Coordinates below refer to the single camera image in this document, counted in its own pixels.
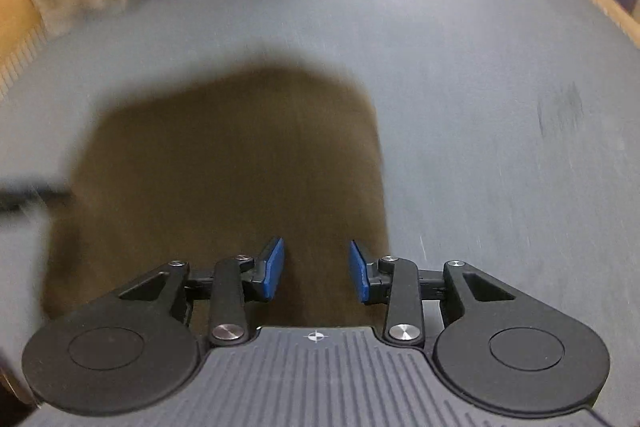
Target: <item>crosshair marking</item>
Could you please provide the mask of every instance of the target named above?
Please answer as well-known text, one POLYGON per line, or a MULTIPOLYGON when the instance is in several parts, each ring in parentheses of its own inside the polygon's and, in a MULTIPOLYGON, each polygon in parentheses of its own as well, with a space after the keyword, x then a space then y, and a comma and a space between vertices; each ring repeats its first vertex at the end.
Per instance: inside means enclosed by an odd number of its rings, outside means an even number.
POLYGON ((317 344, 322 339, 325 339, 326 335, 324 335, 324 334, 320 333, 320 331, 316 330, 316 331, 313 331, 312 333, 309 333, 308 335, 306 335, 306 337, 310 341, 313 341, 313 342, 315 342, 317 344))

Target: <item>gray ribbed plate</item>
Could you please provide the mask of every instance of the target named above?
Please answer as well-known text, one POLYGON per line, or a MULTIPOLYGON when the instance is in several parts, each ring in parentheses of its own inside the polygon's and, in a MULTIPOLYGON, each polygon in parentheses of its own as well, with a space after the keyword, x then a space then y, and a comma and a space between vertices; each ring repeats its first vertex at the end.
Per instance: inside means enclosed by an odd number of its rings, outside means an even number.
POLYGON ((177 394, 116 417, 43 406, 24 427, 436 426, 602 427, 592 412, 520 420, 468 404, 420 351, 381 343, 370 328, 264 328, 252 343, 215 349, 177 394))

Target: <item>metal pivot screw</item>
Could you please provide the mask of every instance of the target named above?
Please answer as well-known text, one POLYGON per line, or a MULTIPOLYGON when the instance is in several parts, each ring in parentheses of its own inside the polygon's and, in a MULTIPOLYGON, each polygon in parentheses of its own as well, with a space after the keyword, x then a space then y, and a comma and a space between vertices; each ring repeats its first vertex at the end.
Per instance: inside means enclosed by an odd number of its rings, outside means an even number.
POLYGON ((237 324, 220 324, 211 330, 219 341, 236 341, 244 335, 244 329, 237 324))
POLYGON ((420 336, 420 330, 412 324, 396 324, 389 328, 389 335, 396 341, 412 341, 420 336))

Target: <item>brown cloth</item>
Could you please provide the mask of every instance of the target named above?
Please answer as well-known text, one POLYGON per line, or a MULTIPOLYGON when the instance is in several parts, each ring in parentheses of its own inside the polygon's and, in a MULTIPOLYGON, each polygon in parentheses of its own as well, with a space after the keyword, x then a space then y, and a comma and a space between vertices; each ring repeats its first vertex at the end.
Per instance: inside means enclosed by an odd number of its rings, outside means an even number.
POLYGON ((97 126, 54 211, 42 305, 51 317, 170 261, 209 268, 286 242, 258 325, 379 325, 359 304, 348 242, 387 254, 380 147, 366 96, 261 67, 133 103, 97 126))

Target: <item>gray floor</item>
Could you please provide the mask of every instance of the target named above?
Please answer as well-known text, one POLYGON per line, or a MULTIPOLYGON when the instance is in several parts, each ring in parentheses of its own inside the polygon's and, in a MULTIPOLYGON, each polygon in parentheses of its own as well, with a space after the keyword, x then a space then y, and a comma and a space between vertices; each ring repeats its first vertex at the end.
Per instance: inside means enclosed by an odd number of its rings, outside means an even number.
MULTIPOLYGON (((273 50, 369 90, 394 252, 465 259, 592 326, 612 354, 598 409, 638 421, 640 52, 587 0, 140 2, 28 68, 0 106, 0 176, 64 177, 106 98, 273 50)), ((37 322, 31 220, 0 229, 14 360, 37 322)))

